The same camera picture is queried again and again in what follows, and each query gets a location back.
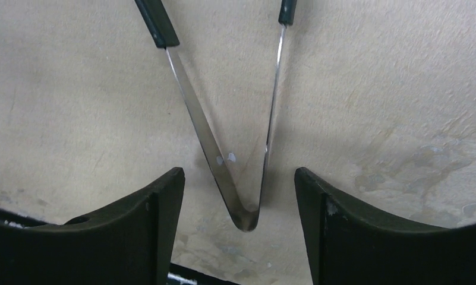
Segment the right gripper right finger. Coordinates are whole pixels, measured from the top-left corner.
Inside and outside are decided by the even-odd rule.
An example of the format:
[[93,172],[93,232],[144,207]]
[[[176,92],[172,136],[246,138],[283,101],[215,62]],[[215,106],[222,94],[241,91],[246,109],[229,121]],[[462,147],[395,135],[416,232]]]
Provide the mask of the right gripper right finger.
[[408,220],[305,167],[294,183],[314,284],[476,284],[476,223],[448,229]]

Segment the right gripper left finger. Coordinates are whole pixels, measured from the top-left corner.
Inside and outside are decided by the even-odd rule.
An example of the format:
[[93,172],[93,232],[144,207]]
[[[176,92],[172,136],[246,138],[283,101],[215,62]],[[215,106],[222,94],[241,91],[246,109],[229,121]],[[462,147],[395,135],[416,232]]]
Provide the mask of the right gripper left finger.
[[184,185],[175,167],[60,225],[0,208],[0,284],[165,284]]

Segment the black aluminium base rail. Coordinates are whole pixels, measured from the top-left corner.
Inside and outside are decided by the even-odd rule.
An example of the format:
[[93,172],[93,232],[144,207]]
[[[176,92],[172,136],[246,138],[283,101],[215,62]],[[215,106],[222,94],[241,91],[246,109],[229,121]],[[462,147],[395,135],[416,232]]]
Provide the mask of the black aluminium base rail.
[[55,225],[0,209],[0,284],[223,284],[171,263],[172,245],[146,211],[105,207]]

